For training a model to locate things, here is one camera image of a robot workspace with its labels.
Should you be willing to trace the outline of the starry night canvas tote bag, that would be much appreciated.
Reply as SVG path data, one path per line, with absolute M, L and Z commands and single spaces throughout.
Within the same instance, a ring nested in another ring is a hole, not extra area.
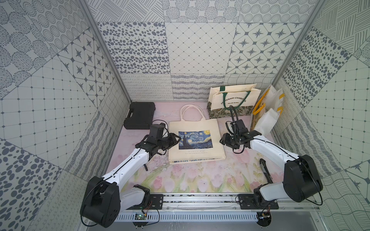
M 187 110 L 195 109 L 201 115 L 199 121 L 187 121 Z M 220 143 L 221 135 L 217 119 L 206 119 L 197 105 L 184 105 L 180 109 L 180 121 L 169 122 L 169 132 L 180 137 L 179 143 L 169 149 L 169 163 L 181 164 L 225 160 Z

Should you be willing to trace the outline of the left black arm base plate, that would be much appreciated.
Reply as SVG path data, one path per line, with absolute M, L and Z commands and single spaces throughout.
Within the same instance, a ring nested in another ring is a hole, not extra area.
M 151 194 L 144 198 L 144 202 L 142 204 L 132 206 L 128 208 L 128 210 L 162 210 L 163 199 L 163 194 Z

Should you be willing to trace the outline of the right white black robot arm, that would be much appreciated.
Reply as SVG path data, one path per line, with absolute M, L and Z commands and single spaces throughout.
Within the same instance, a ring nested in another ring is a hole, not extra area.
M 292 153 L 271 142 L 260 132 L 248 130 L 241 119 L 235 122 L 227 121 L 225 125 L 228 132 L 220 139 L 222 145 L 234 151 L 241 147 L 252 149 L 275 162 L 283 170 L 282 182 L 269 182 L 254 189 L 254 201 L 258 206 L 289 198 L 302 202 L 321 193 L 323 185 L 313 158 Z

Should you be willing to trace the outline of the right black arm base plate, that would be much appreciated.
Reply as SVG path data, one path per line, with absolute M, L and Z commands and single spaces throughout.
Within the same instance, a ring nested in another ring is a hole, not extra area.
M 254 195 L 252 193 L 238 194 L 235 201 L 240 205 L 241 209 L 279 209 L 276 200 L 266 201 L 259 195 Z

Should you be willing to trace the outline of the black tool near right arm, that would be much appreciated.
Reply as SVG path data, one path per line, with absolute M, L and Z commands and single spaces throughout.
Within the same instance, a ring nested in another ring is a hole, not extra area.
M 262 169 L 262 172 L 264 174 L 264 176 L 266 177 L 267 179 L 267 182 L 270 184 L 270 183 L 273 183 L 273 180 L 272 180 L 272 177 L 268 171 L 268 168 L 267 168 L 267 164 L 266 164 L 266 161 L 264 159 L 259 159 L 259 163 L 260 163 L 260 167 Z

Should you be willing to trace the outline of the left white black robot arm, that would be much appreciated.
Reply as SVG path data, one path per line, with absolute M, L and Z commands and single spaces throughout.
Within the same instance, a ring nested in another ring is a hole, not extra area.
M 133 152 L 111 172 L 102 177 L 94 176 L 87 184 L 80 208 L 81 220 L 88 219 L 95 225 L 109 227 L 120 212 L 127 209 L 140 209 L 142 216 L 146 211 L 158 209 L 157 196 L 141 185 L 121 192 L 128 180 L 155 155 L 163 156 L 167 150 L 176 146 L 181 137 L 170 133 L 164 123 L 154 124 L 149 134 L 135 145 Z

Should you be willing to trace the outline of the green handled floral tote bag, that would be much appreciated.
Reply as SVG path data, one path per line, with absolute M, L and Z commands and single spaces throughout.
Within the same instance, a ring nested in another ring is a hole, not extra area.
M 256 84 L 220 86 L 210 89 L 207 110 L 210 118 L 230 117 L 230 106 L 238 115 L 251 115 L 261 94 Z

